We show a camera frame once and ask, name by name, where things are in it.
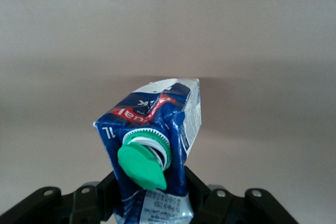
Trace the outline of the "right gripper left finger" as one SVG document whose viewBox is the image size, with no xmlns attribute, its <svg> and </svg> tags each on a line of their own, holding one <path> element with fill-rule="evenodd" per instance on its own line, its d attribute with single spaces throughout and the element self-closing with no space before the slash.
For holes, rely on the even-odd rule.
<svg viewBox="0 0 336 224">
<path fill-rule="evenodd" d="M 63 195 L 58 187 L 43 187 L 1 215 L 1 223 L 101 223 L 120 203 L 114 173 Z"/>
</svg>

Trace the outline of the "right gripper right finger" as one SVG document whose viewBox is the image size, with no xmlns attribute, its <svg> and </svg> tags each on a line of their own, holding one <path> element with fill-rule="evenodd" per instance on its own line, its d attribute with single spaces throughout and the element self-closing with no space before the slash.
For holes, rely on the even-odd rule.
<svg viewBox="0 0 336 224">
<path fill-rule="evenodd" d="M 264 189 L 250 188 L 238 197 L 220 186 L 206 186 L 188 167 L 184 169 L 194 211 L 191 223 L 297 223 Z"/>
</svg>

